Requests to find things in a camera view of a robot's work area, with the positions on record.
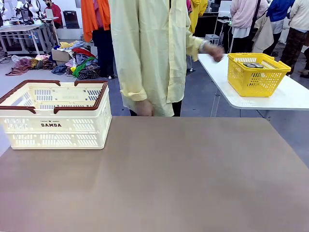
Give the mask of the person's right hand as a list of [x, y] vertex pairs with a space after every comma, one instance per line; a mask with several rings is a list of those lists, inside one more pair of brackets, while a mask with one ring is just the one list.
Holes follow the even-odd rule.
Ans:
[[135, 109], [137, 116], [154, 116], [154, 107], [148, 100], [136, 101]]

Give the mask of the person's left hand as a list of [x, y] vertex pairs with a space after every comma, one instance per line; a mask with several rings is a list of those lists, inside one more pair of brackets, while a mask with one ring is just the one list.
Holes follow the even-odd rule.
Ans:
[[220, 62], [223, 59], [225, 50], [221, 46], [206, 44], [203, 49], [204, 52], [209, 54], [215, 62]]

